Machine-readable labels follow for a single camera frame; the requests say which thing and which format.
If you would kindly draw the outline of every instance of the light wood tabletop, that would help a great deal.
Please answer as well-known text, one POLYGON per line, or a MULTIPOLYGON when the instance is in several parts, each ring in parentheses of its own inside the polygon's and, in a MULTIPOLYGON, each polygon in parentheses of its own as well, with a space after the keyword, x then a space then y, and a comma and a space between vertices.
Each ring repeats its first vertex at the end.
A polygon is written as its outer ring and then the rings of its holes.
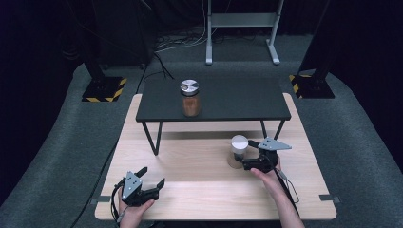
MULTIPOLYGON (((334 219, 336 209, 320 173, 315 154, 290 94, 283 94, 292 118, 285 122, 278 141, 292 146, 279 150, 281 168, 299 197, 297 209, 302 219, 334 219)), ((135 95, 128 110, 121 137, 109 167, 101 196, 110 196, 127 171, 148 167, 141 179, 142 190, 154 188, 165 178, 160 199, 148 209, 143 219, 151 220, 265 220, 278 219, 273 199, 263 183, 249 171, 228 165, 231 139, 243 135, 249 140, 263 140, 260 122, 178 122, 164 123, 160 153, 154 156, 136 114, 142 95, 135 95)), ((266 121, 269 137, 274 137, 279 121, 266 121)), ((148 128, 157 138, 158 123, 148 128)), ((249 146, 247 156, 257 157, 249 146)), ((112 219, 110 202, 98 202, 95 217, 112 219)))

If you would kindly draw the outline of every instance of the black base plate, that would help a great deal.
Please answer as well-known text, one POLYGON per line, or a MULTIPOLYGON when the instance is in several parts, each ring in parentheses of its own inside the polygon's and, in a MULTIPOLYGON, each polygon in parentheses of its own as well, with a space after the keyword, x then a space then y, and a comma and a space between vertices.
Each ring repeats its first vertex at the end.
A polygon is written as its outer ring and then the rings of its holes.
POLYGON ((105 77, 101 83, 89 83, 83 94, 83 102, 116 102, 122 94, 126 78, 105 77))
POLYGON ((291 84, 298 98, 334 98, 332 89, 325 80, 310 75, 290 75, 291 84))

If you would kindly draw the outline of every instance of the white metal stand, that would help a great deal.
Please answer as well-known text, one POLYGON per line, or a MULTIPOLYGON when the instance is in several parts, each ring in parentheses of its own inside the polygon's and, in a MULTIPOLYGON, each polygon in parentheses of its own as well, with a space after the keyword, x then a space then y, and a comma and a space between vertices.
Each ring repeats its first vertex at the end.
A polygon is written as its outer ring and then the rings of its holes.
POLYGON ((272 27, 270 39, 266 40, 273 63, 279 65, 279 58, 274 46, 278 22, 284 0, 279 0, 276 12, 268 13, 212 13, 211 0, 208 0, 207 12, 207 45, 205 63, 213 64, 213 46, 211 42, 211 28, 234 28, 234 27, 272 27))

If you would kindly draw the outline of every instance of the human arm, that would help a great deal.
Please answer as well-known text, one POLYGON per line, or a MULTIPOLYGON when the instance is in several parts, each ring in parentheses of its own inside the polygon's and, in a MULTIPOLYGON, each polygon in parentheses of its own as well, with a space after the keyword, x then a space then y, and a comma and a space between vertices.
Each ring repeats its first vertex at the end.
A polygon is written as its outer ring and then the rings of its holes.
MULTIPOLYGON (((281 170, 281 166, 278 158, 278 170, 281 170)), ((261 179, 269 192, 270 196, 275 200, 276 207, 278 208, 279 220, 283 228, 298 228, 304 227, 302 220, 300 219, 293 204, 288 199, 287 195, 282 188, 276 173, 272 170, 267 174, 262 173, 256 168, 252 168, 251 172, 261 179)))
POLYGON ((137 228, 142 221, 144 212, 154 204, 151 199, 139 207, 128 207, 122 201, 122 188, 119 189, 119 215, 123 214, 120 227, 121 228, 137 228))

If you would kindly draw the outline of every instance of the cup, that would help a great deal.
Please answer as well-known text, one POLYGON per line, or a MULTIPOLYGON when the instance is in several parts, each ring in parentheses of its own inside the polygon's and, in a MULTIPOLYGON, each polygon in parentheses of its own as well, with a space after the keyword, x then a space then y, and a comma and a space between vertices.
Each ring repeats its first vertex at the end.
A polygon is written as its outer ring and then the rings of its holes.
POLYGON ((248 147, 248 139, 242 135, 236 135, 231 140, 231 151, 229 152, 227 162, 229 166, 235 169, 242 168, 242 163, 237 161, 237 159, 242 160, 243 154, 246 152, 248 147))

